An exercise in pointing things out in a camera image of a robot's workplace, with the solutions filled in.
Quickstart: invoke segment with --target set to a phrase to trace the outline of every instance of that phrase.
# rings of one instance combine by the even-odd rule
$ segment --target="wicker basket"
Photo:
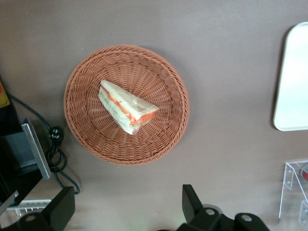
[[[157,117],[135,135],[124,132],[98,98],[102,79],[158,106]],[[141,47],[119,45],[95,51],[74,69],[64,111],[74,136],[92,154],[139,165],[162,157],[178,143],[188,123],[189,101],[167,60]]]

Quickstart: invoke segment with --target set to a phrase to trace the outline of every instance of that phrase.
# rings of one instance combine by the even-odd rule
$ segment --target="black cable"
[[[46,128],[49,131],[49,138],[51,139],[51,148],[46,153],[46,160],[47,160],[48,166],[50,168],[50,171],[54,174],[57,182],[59,183],[59,185],[62,188],[64,188],[64,185],[60,181],[58,174],[61,174],[64,178],[66,178],[69,182],[71,182],[76,188],[75,194],[79,194],[80,188],[77,185],[77,183],[75,181],[73,181],[68,175],[66,175],[63,172],[63,170],[67,166],[67,157],[64,154],[64,152],[60,149],[62,140],[64,138],[63,130],[58,126],[51,127],[49,125],[49,123],[38,112],[36,112],[34,109],[29,107],[27,104],[25,104],[24,102],[22,102],[21,100],[19,100],[15,96],[9,94],[8,92],[6,92],[6,94],[11,99],[13,99],[14,101],[16,101],[17,103],[22,105],[25,109],[27,109],[32,114],[34,114],[46,126]],[[56,157],[56,156],[58,156],[58,161],[56,163],[54,163],[52,160],[54,160],[54,157]]]

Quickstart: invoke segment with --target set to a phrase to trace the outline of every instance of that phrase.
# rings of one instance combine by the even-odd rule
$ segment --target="white tray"
[[[287,36],[274,124],[281,131],[308,129],[308,22]]]

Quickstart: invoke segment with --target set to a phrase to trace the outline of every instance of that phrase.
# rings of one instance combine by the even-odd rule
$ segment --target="yellow object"
[[[5,93],[5,90],[0,82],[0,108],[10,105],[8,96]]]

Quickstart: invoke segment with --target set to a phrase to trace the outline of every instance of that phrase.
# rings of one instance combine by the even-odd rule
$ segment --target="sandwich wedge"
[[[113,84],[101,81],[99,99],[104,107],[129,134],[134,134],[142,126],[155,118],[158,107]]]

